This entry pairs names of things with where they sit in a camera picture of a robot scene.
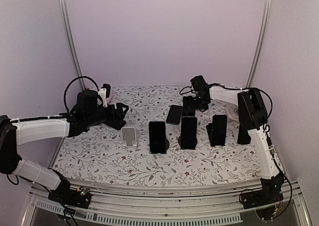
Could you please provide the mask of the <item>white grey phone stand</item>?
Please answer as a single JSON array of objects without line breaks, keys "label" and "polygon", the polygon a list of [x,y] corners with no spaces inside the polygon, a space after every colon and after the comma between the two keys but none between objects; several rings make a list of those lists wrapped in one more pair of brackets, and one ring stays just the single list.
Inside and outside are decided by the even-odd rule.
[{"label": "white grey phone stand", "polygon": [[122,142],[124,147],[137,148],[137,132],[135,127],[123,127],[121,129]]}]

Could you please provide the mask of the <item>black phone front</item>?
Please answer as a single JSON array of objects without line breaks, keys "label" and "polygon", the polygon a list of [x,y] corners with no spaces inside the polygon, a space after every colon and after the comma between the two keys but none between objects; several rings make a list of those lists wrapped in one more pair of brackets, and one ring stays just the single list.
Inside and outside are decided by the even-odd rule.
[{"label": "black phone front", "polygon": [[212,117],[212,130],[210,144],[214,146],[224,146],[227,131],[227,115],[219,114]]}]

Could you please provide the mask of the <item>pink phone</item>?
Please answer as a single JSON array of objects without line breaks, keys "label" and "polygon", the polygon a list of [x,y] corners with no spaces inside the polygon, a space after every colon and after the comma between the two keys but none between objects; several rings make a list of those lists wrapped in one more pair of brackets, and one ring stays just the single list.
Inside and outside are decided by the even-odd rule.
[{"label": "pink phone", "polygon": [[184,116],[181,119],[181,149],[195,149],[197,145],[197,118]]}]

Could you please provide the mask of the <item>black folding phone stand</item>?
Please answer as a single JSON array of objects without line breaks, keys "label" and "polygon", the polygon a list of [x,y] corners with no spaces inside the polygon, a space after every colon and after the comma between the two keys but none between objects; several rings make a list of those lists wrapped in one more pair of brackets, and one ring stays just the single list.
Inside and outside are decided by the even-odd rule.
[{"label": "black folding phone stand", "polygon": [[207,131],[207,135],[208,135],[209,142],[211,143],[212,123],[209,123],[209,124],[206,126],[206,131]]}]

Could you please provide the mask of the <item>black phone teal edge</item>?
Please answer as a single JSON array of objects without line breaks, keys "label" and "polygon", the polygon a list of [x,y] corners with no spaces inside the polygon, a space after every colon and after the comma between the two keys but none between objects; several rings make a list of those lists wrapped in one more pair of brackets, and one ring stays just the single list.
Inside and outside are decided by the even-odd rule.
[{"label": "black phone teal edge", "polygon": [[181,120],[183,107],[178,105],[171,105],[166,117],[166,123],[172,125],[179,125]]}]

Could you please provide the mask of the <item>black phone blue case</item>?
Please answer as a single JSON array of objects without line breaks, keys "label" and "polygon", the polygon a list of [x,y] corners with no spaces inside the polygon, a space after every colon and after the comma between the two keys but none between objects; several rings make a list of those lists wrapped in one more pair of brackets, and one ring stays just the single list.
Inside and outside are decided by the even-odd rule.
[{"label": "black phone blue case", "polygon": [[237,134],[237,144],[239,145],[248,145],[251,143],[251,137],[248,134],[242,125],[239,125],[238,134]]}]

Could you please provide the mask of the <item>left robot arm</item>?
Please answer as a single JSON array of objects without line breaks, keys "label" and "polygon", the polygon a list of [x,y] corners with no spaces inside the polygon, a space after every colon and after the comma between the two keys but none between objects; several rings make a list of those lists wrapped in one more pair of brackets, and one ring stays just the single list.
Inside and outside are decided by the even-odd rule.
[{"label": "left robot arm", "polygon": [[129,106],[110,104],[106,89],[85,90],[78,94],[76,104],[65,113],[31,118],[0,117],[0,172],[15,175],[39,184],[54,193],[63,203],[74,199],[70,183],[61,173],[49,169],[48,164],[31,154],[23,155],[22,146],[55,143],[60,139],[79,136],[93,126],[105,124],[120,130],[125,124]]}]

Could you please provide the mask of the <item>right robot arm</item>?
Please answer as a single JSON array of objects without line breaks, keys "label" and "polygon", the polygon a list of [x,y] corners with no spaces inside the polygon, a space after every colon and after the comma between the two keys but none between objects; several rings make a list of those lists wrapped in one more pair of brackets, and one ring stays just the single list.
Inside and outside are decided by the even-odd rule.
[{"label": "right robot arm", "polygon": [[262,189],[258,192],[258,200],[268,204],[277,193],[281,192],[285,176],[275,160],[275,149],[271,141],[268,118],[272,112],[267,112],[261,94],[269,96],[258,88],[226,87],[219,83],[209,84],[202,75],[190,80],[190,92],[195,96],[188,102],[191,107],[201,112],[208,110],[208,104],[223,101],[238,107],[240,131],[250,137],[245,144],[253,143],[261,166]]}]

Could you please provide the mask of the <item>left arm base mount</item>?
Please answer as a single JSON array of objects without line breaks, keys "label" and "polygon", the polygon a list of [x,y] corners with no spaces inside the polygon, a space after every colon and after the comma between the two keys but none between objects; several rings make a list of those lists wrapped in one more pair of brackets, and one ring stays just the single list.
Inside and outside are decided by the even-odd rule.
[{"label": "left arm base mount", "polygon": [[62,181],[55,190],[50,190],[48,199],[65,206],[88,209],[91,203],[92,194],[90,188],[79,187],[71,189],[68,181]]}]

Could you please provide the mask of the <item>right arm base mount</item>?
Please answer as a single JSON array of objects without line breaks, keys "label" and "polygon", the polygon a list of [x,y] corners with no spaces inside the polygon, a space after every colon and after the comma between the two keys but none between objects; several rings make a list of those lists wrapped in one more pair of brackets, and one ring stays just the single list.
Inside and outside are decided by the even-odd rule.
[{"label": "right arm base mount", "polygon": [[284,197],[280,191],[267,195],[263,190],[244,189],[239,195],[239,202],[244,209],[255,209],[262,221],[272,221],[278,214]]}]

